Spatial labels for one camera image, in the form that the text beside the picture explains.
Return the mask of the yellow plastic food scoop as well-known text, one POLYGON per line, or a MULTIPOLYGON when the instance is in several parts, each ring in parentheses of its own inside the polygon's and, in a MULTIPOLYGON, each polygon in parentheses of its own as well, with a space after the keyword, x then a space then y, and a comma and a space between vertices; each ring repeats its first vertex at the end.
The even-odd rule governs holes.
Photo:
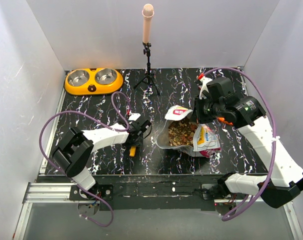
POLYGON ((134 156, 135 156, 135 154, 136 154, 136 149, 137 149, 136 146, 132 146, 132 147, 130 148, 130 150, 129 150, 129 156, 130 156, 130 157, 134 157, 134 156))

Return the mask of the white cartoon pet food bag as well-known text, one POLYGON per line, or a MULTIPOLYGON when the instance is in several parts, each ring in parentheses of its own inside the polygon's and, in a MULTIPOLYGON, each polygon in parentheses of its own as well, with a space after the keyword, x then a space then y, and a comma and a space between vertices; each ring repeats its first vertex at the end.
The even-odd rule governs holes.
POLYGON ((192 113, 180 105, 170 107, 164 117, 164 127, 156 137, 157 146, 191 157, 210 158, 218 154, 221 151, 218 136, 206 124, 192 122, 192 113))

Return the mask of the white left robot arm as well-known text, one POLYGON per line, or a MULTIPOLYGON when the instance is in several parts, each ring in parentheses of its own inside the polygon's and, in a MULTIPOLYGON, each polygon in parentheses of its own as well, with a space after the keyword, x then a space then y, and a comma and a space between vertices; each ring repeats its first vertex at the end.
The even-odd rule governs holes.
POLYGON ((63 173, 79 185, 81 195, 87 200, 96 196, 104 196, 104 190, 90 174, 86 164, 91 154, 99 149, 112 145, 140 147, 143 144, 144 133, 152 126, 151 122, 142 116, 129 121, 129 129, 125 123, 118 122, 112 128, 95 130, 80 130, 72 127, 52 150, 50 159, 63 170, 63 173))

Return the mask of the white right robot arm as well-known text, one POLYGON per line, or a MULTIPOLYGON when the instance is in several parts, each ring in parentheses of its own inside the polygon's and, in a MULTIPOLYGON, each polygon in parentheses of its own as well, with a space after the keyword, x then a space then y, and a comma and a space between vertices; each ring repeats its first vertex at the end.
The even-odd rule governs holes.
POLYGON ((218 98, 194 97, 193 118, 206 124, 224 118, 251 144, 268 168, 267 175, 227 173, 217 181, 218 194, 229 199, 234 194, 260 196, 272 208, 292 201, 303 191, 303 169, 273 134, 269 119, 259 101, 234 94, 218 98))

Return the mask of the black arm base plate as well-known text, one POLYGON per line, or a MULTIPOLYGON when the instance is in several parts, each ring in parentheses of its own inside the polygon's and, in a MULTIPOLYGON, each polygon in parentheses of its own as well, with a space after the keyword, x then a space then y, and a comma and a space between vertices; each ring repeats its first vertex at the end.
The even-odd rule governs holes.
POLYGON ((224 214, 236 207, 243 195, 235 199, 222 197, 217 191, 221 175, 157 174, 95 175, 104 196, 114 210, 197 209, 224 214))

